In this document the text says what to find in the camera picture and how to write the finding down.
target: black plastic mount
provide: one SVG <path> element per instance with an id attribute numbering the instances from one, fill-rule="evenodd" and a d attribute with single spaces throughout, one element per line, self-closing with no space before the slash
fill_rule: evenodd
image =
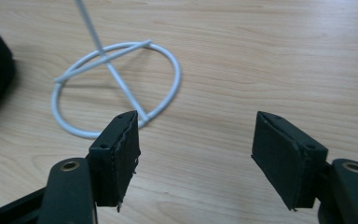
<path id="1" fill-rule="evenodd" d="M 0 224 L 97 223 L 95 204 L 119 210 L 140 155 L 138 114 L 121 114 L 91 145 L 86 159 L 58 162 L 45 188 L 1 207 Z"/>
<path id="2" fill-rule="evenodd" d="M 358 224 L 358 161 L 325 160 L 328 149 L 286 119 L 258 112 L 252 158 L 289 209 L 321 201 L 323 224 Z"/>

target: white cable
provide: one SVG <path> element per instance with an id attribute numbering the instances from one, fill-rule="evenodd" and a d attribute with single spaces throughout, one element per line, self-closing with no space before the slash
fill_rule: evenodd
<path id="1" fill-rule="evenodd" d="M 86 23 L 86 27 L 89 30 L 89 34 L 91 35 L 92 41 L 94 41 L 95 47 L 97 48 L 98 52 L 100 53 L 100 56 L 103 59 L 106 59 L 105 52 L 103 51 L 103 45 L 101 44 L 100 38 L 98 37 L 97 32 L 94 29 L 94 25 L 91 22 L 91 18 L 89 17 L 89 13 L 87 12 L 83 1 L 76 0 L 76 5 L 77 5 L 77 8 L 79 9 L 79 12 L 80 12 L 84 22 Z M 147 119 L 147 115 L 146 115 L 145 111 L 142 109 L 141 105 L 135 99 L 135 96 L 132 94 L 130 89 L 127 87 L 124 80 L 118 74 L 116 68 L 110 62 L 106 62 L 105 65 L 108 68 L 112 77 L 117 82 L 118 86 L 123 90 L 123 92 L 127 96 L 127 98 L 130 99 L 132 106 L 138 111 L 139 116 L 142 119 Z"/>
<path id="2" fill-rule="evenodd" d="M 174 79 L 173 79 L 171 90 L 168 92 L 167 96 L 161 101 L 161 103 L 156 108 L 154 108 L 152 111 L 148 112 L 144 116 L 141 116 L 141 119 L 138 121 L 139 128 L 144 127 L 147 122 L 149 122 L 151 119 L 155 118 L 162 110 L 164 110 L 165 107 L 167 107 L 167 105 L 171 102 L 171 100 L 173 99 L 173 97 L 175 96 L 175 94 L 177 93 L 177 91 L 179 89 L 180 80 L 181 80 L 181 70 L 180 70 L 179 62 L 177 62 L 175 57 L 169 51 L 167 51 L 165 48 L 155 45 L 155 44 L 151 44 L 150 41 L 127 42 L 127 43 L 115 44 L 115 45 L 111 45 L 111 46 L 103 48 L 102 55 L 101 55 L 100 51 L 95 50 L 92 53 L 90 53 L 90 54 L 86 55 L 85 57 L 83 57 L 82 59 L 80 59 L 79 61 L 77 61 L 76 63 L 74 63 L 72 66 L 70 66 L 68 68 L 68 70 L 62 76 L 55 78 L 54 81 L 56 82 L 56 85 L 54 87 L 53 93 L 51 94 L 51 110 L 52 110 L 53 116 L 57 120 L 58 124 L 64 130 L 66 130 L 68 133 L 71 133 L 73 135 L 76 135 L 79 137 L 84 137 L 84 138 L 97 138 L 101 134 L 101 132 L 90 132 L 90 131 L 78 129 L 77 127 L 69 124 L 62 117 L 61 110 L 59 107 L 59 98 L 61 95 L 62 88 L 63 88 L 65 82 L 70 77 L 77 76 L 77 75 L 81 74 L 82 72 L 85 72 L 85 71 L 91 69 L 92 67 L 95 67 L 102 63 L 112 65 L 110 63 L 110 60 L 113 60 L 114 58 L 120 57 L 128 52 L 131 52 L 131 51 L 141 48 L 141 47 L 155 50 L 155 51 L 163 54 L 165 57 L 167 57 L 173 66 Z M 122 50 L 118 53 L 109 55 L 109 56 L 105 55 L 106 52 L 114 50 L 114 49 L 124 49 L 124 50 Z M 95 64 L 91 64 L 92 66 L 90 66 L 89 64 L 85 65 L 84 67 L 87 67 L 87 66 L 88 67 L 86 69 L 82 69 L 80 71 L 80 69 L 81 69 L 80 67 L 82 67 L 83 64 L 87 63 L 88 61 L 92 60 L 93 58 L 95 58 L 97 56 L 103 56 L 103 57 L 101 58 L 101 60 L 95 62 Z M 138 104 L 138 102 L 134 98 L 129 97 L 129 100 L 132 105 Z"/>

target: wood grain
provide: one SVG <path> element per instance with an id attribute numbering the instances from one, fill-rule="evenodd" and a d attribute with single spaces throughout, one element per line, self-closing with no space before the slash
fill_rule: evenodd
<path id="1" fill-rule="evenodd" d="M 358 1 L 87 1 L 105 45 L 148 38 L 183 69 L 172 104 L 140 131 L 142 156 L 123 209 L 100 223 L 318 223 L 287 211 L 250 158 L 257 111 L 278 114 L 358 160 Z M 92 140 L 61 130 L 52 79 L 95 50 L 72 1 L 0 0 L 0 35 L 17 76 L 0 104 L 0 206 L 46 184 Z M 146 110 L 172 84 L 169 62 L 139 50 L 115 66 Z M 71 79 L 64 116 L 101 130 L 132 110 L 106 68 Z"/>

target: table surface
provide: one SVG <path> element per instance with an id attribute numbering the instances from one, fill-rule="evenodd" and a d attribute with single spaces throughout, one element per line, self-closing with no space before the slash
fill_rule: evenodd
<path id="1" fill-rule="evenodd" d="M 180 90 L 140 130 L 142 155 L 121 212 L 100 223 L 318 223 L 289 212 L 251 159 L 257 111 L 282 116 L 358 161 L 358 1 L 87 1 L 105 46 L 152 39 L 182 68 Z M 95 50 L 73 1 L 0 0 L 0 35 L 16 77 L 0 104 L 0 206 L 46 185 L 56 162 L 93 142 L 66 133 L 50 112 L 53 78 Z M 139 49 L 113 64 L 146 111 L 173 72 Z M 64 117 L 100 131 L 131 104 L 105 66 L 74 77 Z"/>

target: clamp jaw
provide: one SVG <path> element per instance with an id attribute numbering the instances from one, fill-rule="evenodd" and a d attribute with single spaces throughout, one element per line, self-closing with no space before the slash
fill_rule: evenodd
<path id="1" fill-rule="evenodd" d="M 258 112 L 252 158 L 289 210 L 321 201 L 323 224 L 358 224 L 358 161 L 326 162 L 328 149 L 279 116 Z"/>

